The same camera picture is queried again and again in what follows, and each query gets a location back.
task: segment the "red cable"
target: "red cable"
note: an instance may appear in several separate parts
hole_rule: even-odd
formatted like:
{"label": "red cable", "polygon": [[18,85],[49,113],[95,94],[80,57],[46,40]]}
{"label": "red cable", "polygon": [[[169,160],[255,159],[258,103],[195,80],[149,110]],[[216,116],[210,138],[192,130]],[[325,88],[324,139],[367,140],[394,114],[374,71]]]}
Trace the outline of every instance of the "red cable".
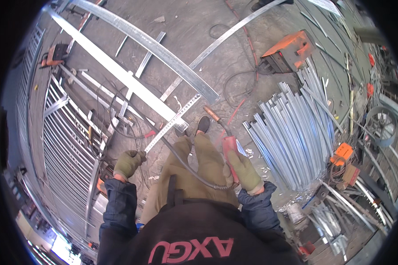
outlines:
{"label": "red cable", "polygon": [[[231,5],[227,2],[227,0],[224,0],[224,2],[227,4],[228,8],[230,8],[230,10],[234,13],[234,15],[236,16],[236,18],[237,18],[238,20],[240,20],[239,14],[236,12],[236,10],[234,10],[233,7],[231,7]],[[248,29],[246,29],[246,27],[244,26],[244,27],[243,27],[243,30],[245,31],[246,37],[248,38],[249,46],[250,46],[250,48],[251,48],[252,55],[253,55],[254,60],[255,60],[255,66],[258,67],[258,60],[257,60],[257,58],[256,58],[256,53],[255,53],[255,50],[254,50],[254,48],[253,48],[252,41],[251,41],[251,39],[250,39],[250,37],[249,37]],[[256,72],[256,81],[258,82],[258,72]],[[245,98],[239,103],[239,105],[238,105],[237,108],[234,110],[233,114],[231,115],[230,119],[228,120],[227,125],[229,125],[230,122],[233,120],[234,115],[236,115],[236,113],[237,113],[237,111],[239,110],[240,106],[242,106],[242,104],[245,102],[246,99],[247,99],[247,97],[245,97]],[[223,132],[221,133],[220,137],[218,137],[217,141],[215,141],[214,146],[218,146],[218,145],[221,143],[221,139],[222,139],[224,133],[225,133],[225,130],[223,130]]]}

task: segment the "orange welding machine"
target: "orange welding machine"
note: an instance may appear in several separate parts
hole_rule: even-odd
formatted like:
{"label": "orange welding machine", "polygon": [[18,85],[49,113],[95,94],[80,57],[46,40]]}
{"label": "orange welding machine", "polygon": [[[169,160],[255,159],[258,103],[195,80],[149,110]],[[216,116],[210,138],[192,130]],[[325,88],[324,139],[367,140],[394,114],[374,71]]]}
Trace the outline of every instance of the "orange welding machine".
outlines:
{"label": "orange welding machine", "polygon": [[315,42],[304,29],[285,36],[261,57],[273,73],[295,72],[315,50]]}

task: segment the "jacket sleeve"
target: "jacket sleeve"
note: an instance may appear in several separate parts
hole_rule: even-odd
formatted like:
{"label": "jacket sleeve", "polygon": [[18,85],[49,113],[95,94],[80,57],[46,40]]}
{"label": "jacket sleeve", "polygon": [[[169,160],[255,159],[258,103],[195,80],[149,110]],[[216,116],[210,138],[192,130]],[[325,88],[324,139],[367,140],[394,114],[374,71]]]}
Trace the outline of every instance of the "jacket sleeve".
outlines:
{"label": "jacket sleeve", "polygon": [[264,182],[264,192],[258,195],[248,195],[244,189],[240,191],[238,200],[243,205],[242,217],[249,231],[253,233],[268,229],[282,231],[270,201],[271,194],[276,188],[273,183]]}
{"label": "jacket sleeve", "polygon": [[121,254],[125,243],[137,234],[136,185],[112,178],[105,181],[105,188],[109,202],[99,230],[98,264],[111,264]]}

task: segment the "pile of metal pipes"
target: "pile of metal pipes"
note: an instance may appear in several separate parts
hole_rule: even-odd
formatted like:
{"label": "pile of metal pipes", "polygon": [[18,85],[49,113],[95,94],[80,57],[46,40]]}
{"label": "pile of metal pipes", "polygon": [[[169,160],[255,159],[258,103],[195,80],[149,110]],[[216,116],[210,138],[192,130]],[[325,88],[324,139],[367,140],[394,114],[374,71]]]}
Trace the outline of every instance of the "pile of metal pipes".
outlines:
{"label": "pile of metal pipes", "polygon": [[244,122],[279,187],[302,191],[325,173],[333,156],[333,116],[327,109],[322,84],[311,63],[297,72],[302,95],[292,93],[286,83],[268,102],[259,102],[263,112],[255,122]]}

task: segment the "green work glove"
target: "green work glove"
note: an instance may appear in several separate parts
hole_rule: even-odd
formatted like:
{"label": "green work glove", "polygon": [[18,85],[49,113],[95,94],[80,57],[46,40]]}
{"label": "green work glove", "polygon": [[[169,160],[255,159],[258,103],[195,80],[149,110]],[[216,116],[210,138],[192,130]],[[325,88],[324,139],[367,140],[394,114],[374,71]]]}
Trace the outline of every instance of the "green work glove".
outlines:
{"label": "green work glove", "polygon": [[237,155],[230,150],[227,153],[228,161],[233,166],[234,171],[239,177],[240,185],[249,195],[255,195],[264,187],[264,181],[253,168],[251,161],[244,155]]}
{"label": "green work glove", "polygon": [[144,151],[125,151],[118,157],[117,164],[114,167],[114,176],[121,175],[126,182],[128,178],[134,175],[136,169],[146,161],[146,152]]}

